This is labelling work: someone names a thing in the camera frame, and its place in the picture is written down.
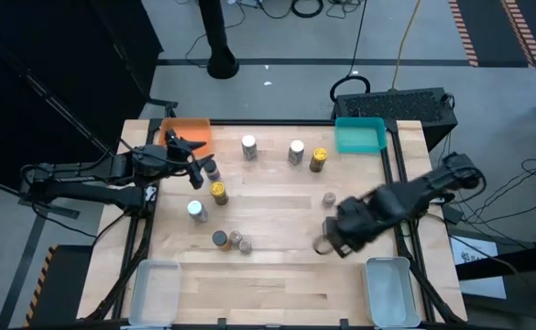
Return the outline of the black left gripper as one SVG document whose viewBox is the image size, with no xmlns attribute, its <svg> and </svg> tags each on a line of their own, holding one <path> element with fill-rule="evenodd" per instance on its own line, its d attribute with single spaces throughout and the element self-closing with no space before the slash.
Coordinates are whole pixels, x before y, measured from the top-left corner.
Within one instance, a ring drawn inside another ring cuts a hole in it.
<svg viewBox="0 0 536 330">
<path fill-rule="evenodd" d="M 182 175 L 187 172 L 191 186 L 195 190 L 201 189 L 204 182 L 202 176 L 204 166 L 213 159 L 214 154 L 189 162 L 189 157 L 194 155 L 194 151 L 204 147 L 206 143 L 179 137 L 172 129 L 165 133 L 165 138 L 166 147 L 146 144 L 131 149 L 134 175 L 140 178 L 153 178 Z"/>
</svg>

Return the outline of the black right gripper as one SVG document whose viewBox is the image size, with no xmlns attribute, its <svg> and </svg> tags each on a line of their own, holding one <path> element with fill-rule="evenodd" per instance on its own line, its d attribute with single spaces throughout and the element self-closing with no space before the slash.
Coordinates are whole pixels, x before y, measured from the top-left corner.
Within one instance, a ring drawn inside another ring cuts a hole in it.
<svg viewBox="0 0 536 330">
<path fill-rule="evenodd" d="M 381 185 L 366 194 L 345 198 L 336 206 L 333 248 L 344 259 L 362 250 L 389 229 L 389 217 L 384 205 L 387 186 Z"/>
</svg>

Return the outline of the black-lid purple spice jar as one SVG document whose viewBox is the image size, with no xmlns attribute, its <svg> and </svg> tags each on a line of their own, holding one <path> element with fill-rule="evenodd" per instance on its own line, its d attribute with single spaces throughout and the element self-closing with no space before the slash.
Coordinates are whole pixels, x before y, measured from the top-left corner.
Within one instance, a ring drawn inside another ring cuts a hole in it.
<svg viewBox="0 0 536 330">
<path fill-rule="evenodd" d="M 219 182 L 221 180 L 221 173 L 213 159 L 208 160 L 204 164 L 203 169 L 211 182 Z"/>
</svg>

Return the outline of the yellow-lid black spice can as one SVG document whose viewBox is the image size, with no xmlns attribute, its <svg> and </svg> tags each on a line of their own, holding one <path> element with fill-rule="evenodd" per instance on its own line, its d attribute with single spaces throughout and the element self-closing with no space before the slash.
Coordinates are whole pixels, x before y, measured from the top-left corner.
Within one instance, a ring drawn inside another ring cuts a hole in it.
<svg viewBox="0 0 536 330">
<path fill-rule="evenodd" d="M 327 160 L 327 150 L 322 147 L 315 148 L 312 152 L 312 158 L 309 169 L 312 172 L 320 172 Z"/>
<path fill-rule="evenodd" d="M 228 203 L 229 197 L 223 182 L 213 181 L 210 186 L 210 194 L 218 205 L 225 205 Z"/>
</svg>

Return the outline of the white-lid spice jar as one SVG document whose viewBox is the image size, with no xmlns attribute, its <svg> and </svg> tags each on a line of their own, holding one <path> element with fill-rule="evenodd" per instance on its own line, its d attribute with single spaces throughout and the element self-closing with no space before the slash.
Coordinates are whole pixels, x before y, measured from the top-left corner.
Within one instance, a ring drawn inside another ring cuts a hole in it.
<svg viewBox="0 0 536 330">
<path fill-rule="evenodd" d="M 257 141 L 253 135 L 243 136 L 241 145 L 246 160 L 254 160 L 257 157 Z"/>
<path fill-rule="evenodd" d="M 208 212 L 205 206 L 198 200 L 188 203 L 187 212 L 195 222 L 204 223 L 208 221 Z"/>
<path fill-rule="evenodd" d="M 302 162 L 304 154 L 304 144 L 301 140 L 292 140 L 290 143 L 288 160 L 293 165 L 299 165 Z"/>
</svg>

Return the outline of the black-lid orange spice jar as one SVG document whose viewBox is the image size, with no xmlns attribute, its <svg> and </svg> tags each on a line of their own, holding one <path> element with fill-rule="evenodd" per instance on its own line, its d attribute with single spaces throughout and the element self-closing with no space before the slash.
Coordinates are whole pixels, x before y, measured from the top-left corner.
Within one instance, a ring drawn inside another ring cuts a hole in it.
<svg viewBox="0 0 536 330">
<path fill-rule="evenodd" d="M 227 235 L 223 230 L 213 232 L 212 241 L 219 249 L 223 251 L 229 250 L 232 246 L 229 235 Z"/>
</svg>

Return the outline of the black curtain stand foot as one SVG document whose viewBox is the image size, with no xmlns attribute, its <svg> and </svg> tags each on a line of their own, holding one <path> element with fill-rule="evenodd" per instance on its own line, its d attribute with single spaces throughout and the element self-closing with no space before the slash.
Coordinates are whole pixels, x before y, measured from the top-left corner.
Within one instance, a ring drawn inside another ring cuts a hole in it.
<svg viewBox="0 0 536 330">
<path fill-rule="evenodd" d="M 175 109 L 179 105 L 178 102 L 149 98 L 148 103 L 151 105 L 162 106 L 164 108 L 165 117 L 176 117 Z"/>
<path fill-rule="evenodd" d="M 14 190 L 12 188 L 9 188 L 7 186 L 4 186 L 2 184 L 0 184 L 0 190 L 5 192 L 5 193 L 9 193 L 9 194 L 12 194 L 15 197 L 17 197 L 18 198 L 18 201 L 17 201 L 18 204 L 28 206 L 28 207 L 31 206 L 31 202 L 25 200 L 22 197 L 20 192 Z M 60 206 L 57 206 L 57 205 L 54 205 L 54 204 L 45 204 L 45 203 L 35 202 L 35 206 L 41 211 L 47 211 L 48 213 L 64 216 L 64 217 L 67 217 L 67 218 L 70 218 L 70 219 L 77 219 L 79 217 L 79 215 L 80 215 L 79 211 L 72 210 L 72 209 L 65 208 L 65 207 L 60 207 Z"/>
</svg>

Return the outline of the grey plastic bin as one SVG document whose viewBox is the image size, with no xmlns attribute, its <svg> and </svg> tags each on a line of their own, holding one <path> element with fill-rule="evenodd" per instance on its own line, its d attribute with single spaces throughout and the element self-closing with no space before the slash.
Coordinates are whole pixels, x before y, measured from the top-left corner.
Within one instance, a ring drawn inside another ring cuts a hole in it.
<svg viewBox="0 0 536 330">
<path fill-rule="evenodd" d="M 171 328 L 179 308 L 181 275 L 177 261 L 142 260 L 137 268 L 129 324 L 146 329 Z"/>
<path fill-rule="evenodd" d="M 369 258 L 364 266 L 363 278 L 374 326 L 381 329 L 410 329 L 421 324 L 407 258 Z"/>
</svg>

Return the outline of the black pole base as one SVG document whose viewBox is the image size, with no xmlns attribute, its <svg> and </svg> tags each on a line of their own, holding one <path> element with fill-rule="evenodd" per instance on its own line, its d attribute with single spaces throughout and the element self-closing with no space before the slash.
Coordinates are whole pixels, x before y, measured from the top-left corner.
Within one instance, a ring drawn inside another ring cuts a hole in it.
<svg viewBox="0 0 536 330">
<path fill-rule="evenodd" d="M 227 44 L 226 27 L 220 0 L 199 0 L 199 6 L 211 56 L 207 72 L 214 79 L 234 77 L 239 63 Z"/>
</svg>

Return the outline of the teal plastic bin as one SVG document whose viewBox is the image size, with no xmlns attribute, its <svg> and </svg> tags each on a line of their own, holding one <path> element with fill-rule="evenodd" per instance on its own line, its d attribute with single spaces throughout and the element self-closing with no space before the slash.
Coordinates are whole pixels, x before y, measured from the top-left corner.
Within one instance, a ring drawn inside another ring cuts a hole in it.
<svg viewBox="0 0 536 330">
<path fill-rule="evenodd" d="M 334 139 L 339 153 L 376 153 L 387 146 L 386 125 L 380 117 L 337 117 Z"/>
</svg>

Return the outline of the black power adapter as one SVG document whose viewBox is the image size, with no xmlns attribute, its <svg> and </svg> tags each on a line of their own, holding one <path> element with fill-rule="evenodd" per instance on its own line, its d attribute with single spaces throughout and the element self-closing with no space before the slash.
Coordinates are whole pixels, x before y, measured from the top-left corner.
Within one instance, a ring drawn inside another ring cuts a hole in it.
<svg viewBox="0 0 536 330">
<path fill-rule="evenodd" d="M 464 214 L 461 211 L 456 210 L 449 205 L 443 205 L 442 212 L 444 221 L 454 226 L 464 218 Z"/>
</svg>

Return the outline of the black curtain partition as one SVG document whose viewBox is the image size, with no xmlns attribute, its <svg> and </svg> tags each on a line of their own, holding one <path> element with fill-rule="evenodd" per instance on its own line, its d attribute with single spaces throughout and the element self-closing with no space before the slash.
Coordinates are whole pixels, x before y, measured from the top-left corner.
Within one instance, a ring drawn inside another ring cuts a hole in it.
<svg viewBox="0 0 536 330">
<path fill-rule="evenodd" d="M 101 157 L 148 101 L 161 51 L 142 0 L 0 0 L 0 184 Z"/>
</svg>

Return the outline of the black beam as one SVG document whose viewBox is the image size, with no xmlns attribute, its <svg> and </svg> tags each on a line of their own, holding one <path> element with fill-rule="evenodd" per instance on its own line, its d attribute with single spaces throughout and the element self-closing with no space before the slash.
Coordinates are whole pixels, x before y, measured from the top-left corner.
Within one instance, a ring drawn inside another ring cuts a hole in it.
<svg viewBox="0 0 536 330">
<path fill-rule="evenodd" d="M 536 271 L 536 247 L 457 265 L 462 281 Z"/>
</svg>

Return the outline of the black mat orange-striped edges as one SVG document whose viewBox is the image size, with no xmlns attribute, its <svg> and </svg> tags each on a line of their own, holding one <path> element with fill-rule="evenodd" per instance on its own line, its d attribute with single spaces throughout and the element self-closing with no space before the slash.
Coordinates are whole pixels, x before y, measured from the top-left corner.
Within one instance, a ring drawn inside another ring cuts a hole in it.
<svg viewBox="0 0 536 330">
<path fill-rule="evenodd" d="M 536 0 L 448 0 L 476 67 L 536 67 Z"/>
</svg>

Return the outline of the black aluminium table frame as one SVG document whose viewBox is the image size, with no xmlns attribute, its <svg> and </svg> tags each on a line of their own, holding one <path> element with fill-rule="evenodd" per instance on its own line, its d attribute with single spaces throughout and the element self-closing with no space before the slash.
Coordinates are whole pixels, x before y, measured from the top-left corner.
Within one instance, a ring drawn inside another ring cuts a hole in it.
<svg viewBox="0 0 536 330">
<path fill-rule="evenodd" d="M 241 139 L 253 135 L 257 157 L 246 160 Z M 290 143 L 301 140 L 299 165 L 288 160 Z M 207 189 L 195 190 L 185 178 L 159 186 L 148 255 L 175 260 L 182 270 L 180 324 L 369 325 L 363 267 L 372 257 L 395 254 L 392 232 L 347 258 L 320 256 L 312 249 L 330 210 L 323 196 L 359 195 L 382 184 L 384 165 L 374 154 L 340 154 L 330 121 L 215 121 L 212 147 L 229 197 L 216 204 Z M 320 172 L 309 165 L 314 149 L 327 150 Z M 198 200 L 208 221 L 187 212 Z M 212 234 L 239 231 L 252 243 L 250 254 L 238 247 L 219 249 Z"/>
</svg>

